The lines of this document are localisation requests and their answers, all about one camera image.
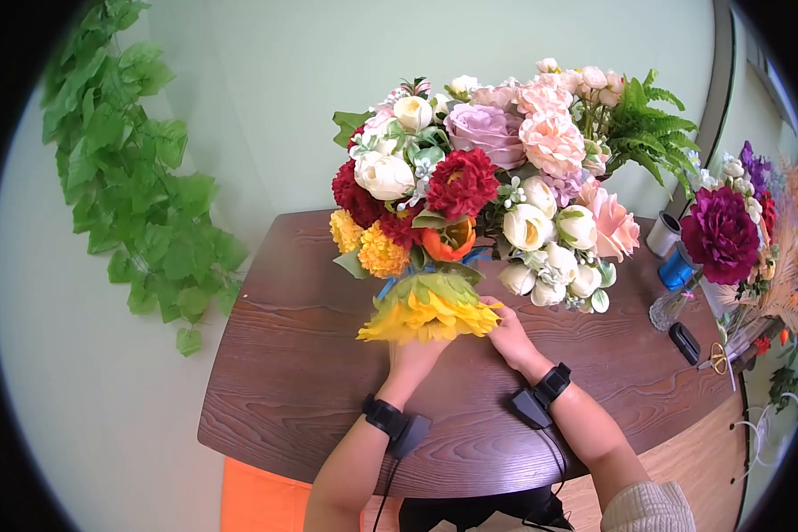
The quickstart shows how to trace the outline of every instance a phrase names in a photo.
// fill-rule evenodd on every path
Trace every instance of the person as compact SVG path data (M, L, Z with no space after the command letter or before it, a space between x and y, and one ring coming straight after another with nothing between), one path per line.
M482 296L481 300L489 305L499 303L490 296ZM554 367L553 362L535 349L511 308L503 306L495 312L502 320L500 326L489 334L493 346L509 367L519 371L529 385L534 387ZM382 399L402 410L405 402L429 374L437 357L448 344L449 340L442 340L426 344L410 342L405 346L391 346L390 373L376 394L376 399ZM601 530L605 532L694 531L692 513L680 486L676 482L655 484L650 480L617 423L590 395L571 382L552 402L550 415L571 450L591 473L602 512ZM359 530L361 511L375 490L387 443L388 436L385 432L370 425L363 415L357 419L337 448L331 452L313 483L305 511L305 532ZM549 507L551 496L548 494L546 497L536 497L536 500L542 499L544 500L542 504ZM441 520L436 517L434 520L429 520L430 524L433 523L431 528L419 528L413 525L414 515L404 515L413 513L406 512L407 504L408 500L405 500L400 510L400 530L403 532L406 529L412 529L413 532L418 529L437 532L457 529L457 519L450 517L454 516L455 505L442 512L446 519ZM473 505L459 507L469 512ZM428 511L425 507L417 510L426 516L431 514L431 508ZM566 522L564 526L567 528L528 527L521 524L521 518L527 515L508 513L511 516L502 512L494 513L489 518L485 516L487 520L479 523L478 530L529 532L538 528L547 530L570 528ZM536 525L549 524L549 522L529 522ZM460 529L468 528L465 524L458 526Z

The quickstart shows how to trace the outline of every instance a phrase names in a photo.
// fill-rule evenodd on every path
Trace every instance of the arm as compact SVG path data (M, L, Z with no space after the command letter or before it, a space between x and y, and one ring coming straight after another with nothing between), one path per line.
M391 371L375 399L398 410L429 374L449 341L416 341L391 345ZM346 532L360 527L361 511L369 502L387 450L387 434L361 415L319 470L307 500L305 532Z
M497 302L493 297L481 299L486 304ZM535 349L511 308L504 306L495 312L503 321L489 333L493 346L512 369L535 386L555 365ZM571 382L553 401L550 416L571 450L591 472L601 512L627 486L650 480L612 416L575 383Z

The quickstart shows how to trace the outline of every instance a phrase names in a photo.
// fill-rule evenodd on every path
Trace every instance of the hand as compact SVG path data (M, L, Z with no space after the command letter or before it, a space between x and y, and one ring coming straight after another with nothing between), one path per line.
M500 300L490 295L480 296L479 301L485 305L501 303ZM510 307L501 306L492 310L502 318L502 321L496 329L488 333L491 343L510 368L521 372L529 384L535 386L547 375L547 372L553 367L553 363L535 349L517 318L517 314Z
M375 394L375 399L386 401L398 410L404 409L405 402L429 374L438 356L450 342L432 340L424 344L413 340L404 346L391 342L391 372Z

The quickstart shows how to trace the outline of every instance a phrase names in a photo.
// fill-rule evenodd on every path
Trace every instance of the dark red chrysanthemum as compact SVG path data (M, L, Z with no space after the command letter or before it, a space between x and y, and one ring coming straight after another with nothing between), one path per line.
M414 217L421 210L423 210L423 202L417 202L414 207L394 213L384 213L380 218L381 225L379 227L385 235L393 239L396 245L410 250L411 244L422 245L423 243L423 230L411 227Z
M775 220L777 219L777 209L775 208L775 199L771 197L771 192L763 192L759 199L760 205L763 207L763 221L766 224L768 236L772 236L772 229L775 227Z
M426 194L429 209L450 220L461 215L476 218L481 208L497 197L500 182L493 177L496 169L479 148L450 152L431 175Z
M760 238L745 212L745 199L729 186L701 188L694 195L691 216L680 220L681 240L704 277L715 284L747 279L756 264Z
M334 201L351 214L358 226L368 229L375 220L387 212L384 203L375 199L362 186L355 183L355 160L349 159L331 181Z
M358 127L357 127L357 129L355 129L354 131L352 131L352 133L351 133L351 137L349 137L349 145L347 145L347 146L346 146L346 151L347 151L347 152L348 152L349 150L351 150L351 146L353 146L353 145L357 145L357 143L354 143L354 142L352 141L352 139L354 139L354 138L355 138L355 135L356 135L356 134L358 134L358 133L363 133L363 125L360 125L360 126L358 126Z

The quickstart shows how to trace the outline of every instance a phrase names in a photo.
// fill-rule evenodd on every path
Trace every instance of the white thread spool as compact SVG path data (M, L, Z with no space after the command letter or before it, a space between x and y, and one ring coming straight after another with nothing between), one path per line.
M653 223L653 228L644 242L648 245L650 253L660 259L665 259L679 240L680 223L663 210L657 216L656 222Z

